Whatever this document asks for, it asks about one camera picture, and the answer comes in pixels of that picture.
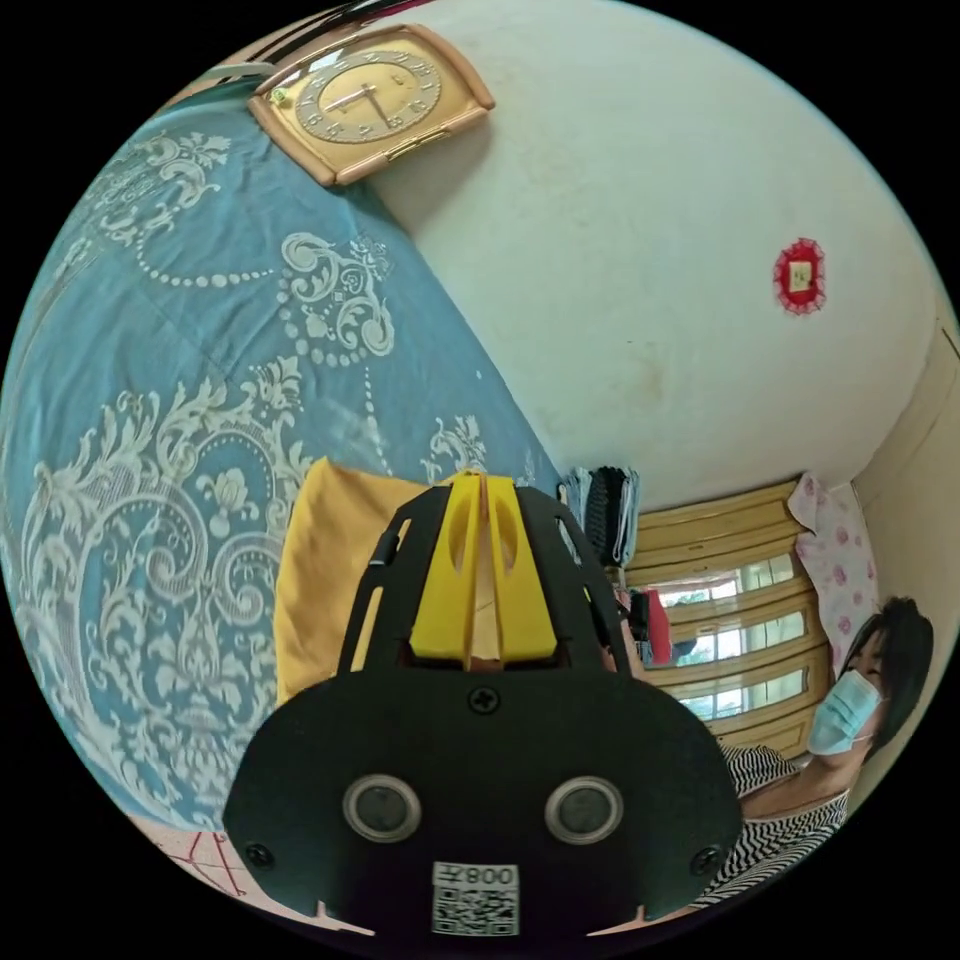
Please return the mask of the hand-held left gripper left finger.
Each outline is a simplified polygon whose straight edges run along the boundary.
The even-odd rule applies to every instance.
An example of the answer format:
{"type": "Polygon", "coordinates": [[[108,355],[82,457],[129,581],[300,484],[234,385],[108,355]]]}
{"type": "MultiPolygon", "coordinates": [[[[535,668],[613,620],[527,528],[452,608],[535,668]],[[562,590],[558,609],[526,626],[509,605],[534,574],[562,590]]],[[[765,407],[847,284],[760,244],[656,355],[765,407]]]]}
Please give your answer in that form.
{"type": "Polygon", "coordinates": [[[435,491],[446,500],[410,647],[418,660],[468,662],[476,610],[481,476],[458,474],[435,491]]]}

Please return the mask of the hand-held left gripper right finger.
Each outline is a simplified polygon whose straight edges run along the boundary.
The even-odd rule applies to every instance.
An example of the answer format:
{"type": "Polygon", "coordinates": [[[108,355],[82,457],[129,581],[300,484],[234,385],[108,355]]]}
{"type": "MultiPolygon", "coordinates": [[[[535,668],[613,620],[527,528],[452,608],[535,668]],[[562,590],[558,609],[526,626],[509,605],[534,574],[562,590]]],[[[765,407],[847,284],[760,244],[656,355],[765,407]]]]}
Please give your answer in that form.
{"type": "Polygon", "coordinates": [[[500,661],[547,661],[557,639],[518,491],[510,478],[489,476],[486,500],[500,661]]]}

